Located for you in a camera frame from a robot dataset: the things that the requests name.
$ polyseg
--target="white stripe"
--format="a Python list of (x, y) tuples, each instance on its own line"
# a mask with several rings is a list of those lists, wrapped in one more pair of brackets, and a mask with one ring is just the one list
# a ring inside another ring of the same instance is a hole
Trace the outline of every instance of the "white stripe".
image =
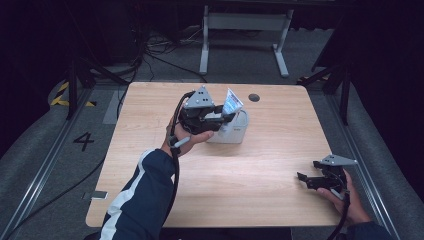
[(140, 182), (140, 179), (143, 177), (145, 171), (143, 168), (143, 160), (144, 158), (151, 152), (153, 152), (154, 149), (145, 151), (138, 161), (138, 168), (140, 169), (140, 172), (137, 176), (137, 178), (134, 180), (134, 182), (131, 184), (131, 187), (125, 191), (122, 191), (118, 194), (118, 196), (113, 200), (113, 202), (110, 204), (107, 213), (111, 216), (109, 220), (104, 224), (102, 228), (102, 233), (100, 240), (107, 240), (112, 239), (113, 236), (116, 233), (116, 222), (118, 221), (119, 217), (121, 216), (122, 210), (121, 207), (124, 205), (124, 203), (131, 200), (131, 198), (134, 196), (135, 188), (137, 187), (138, 183)]

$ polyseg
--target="wooden table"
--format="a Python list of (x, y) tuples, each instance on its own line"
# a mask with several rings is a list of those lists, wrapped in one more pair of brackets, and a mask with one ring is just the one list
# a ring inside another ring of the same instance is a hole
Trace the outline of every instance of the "wooden table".
[[(160, 147), (165, 127), (186, 92), (200, 83), (132, 83), (96, 187), (86, 222), (101, 226), (108, 205), (131, 178), (141, 153)], [(250, 123), (241, 144), (201, 143), (180, 158), (177, 198), (167, 227), (336, 225), (332, 204), (297, 179), (320, 176), (312, 161), (330, 148), (305, 88), (206, 84), (216, 105), (227, 88), (244, 103)], [(260, 96), (258, 102), (249, 94)]]

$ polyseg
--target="yellow tape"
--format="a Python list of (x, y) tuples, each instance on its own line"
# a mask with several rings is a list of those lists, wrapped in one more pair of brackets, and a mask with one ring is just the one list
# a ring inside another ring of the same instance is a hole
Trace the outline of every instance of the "yellow tape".
[[(67, 100), (60, 100), (62, 99), (63, 93), (68, 88), (69, 82), (68, 80), (65, 80), (65, 82), (60, 86), (59, 90), (56, 93), (56, 96), (54, 97), (53, 101), (50, 103), (51, 106), (53, 105), (61, 105), (61, 106), (69, 106), (69, 101)], [(97, 105), (97, 102), (94, 101), (88, 101), (85, 106), (87, 107), (95, 107)]]

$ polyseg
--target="metal frame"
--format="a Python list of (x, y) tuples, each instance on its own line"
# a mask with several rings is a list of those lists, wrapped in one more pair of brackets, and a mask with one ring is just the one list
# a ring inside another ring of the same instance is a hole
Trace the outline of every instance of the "metal frame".
[(203, 46), (199, 73), (205, 75), (208, 72), (209, 29), (241, 29), (281, 31), (278, 44), (273, 44), (273, 51), (281, 76), (284, 78), (288, 77), (289, 73), (283, 58), (282, 49), (292, 16), (293, 10), (288, 10), (286, 14), (279, 15), (209, 13), (209, 7), (205, 6), (203, 14)]

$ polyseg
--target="small hole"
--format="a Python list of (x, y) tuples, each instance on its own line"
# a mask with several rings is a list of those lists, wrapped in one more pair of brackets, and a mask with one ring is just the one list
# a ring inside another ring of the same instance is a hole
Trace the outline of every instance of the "small hole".
[(259, 102), (260, 99), (258, 94), (252, 93), (249, 95), (249, 100), (252, 102)]

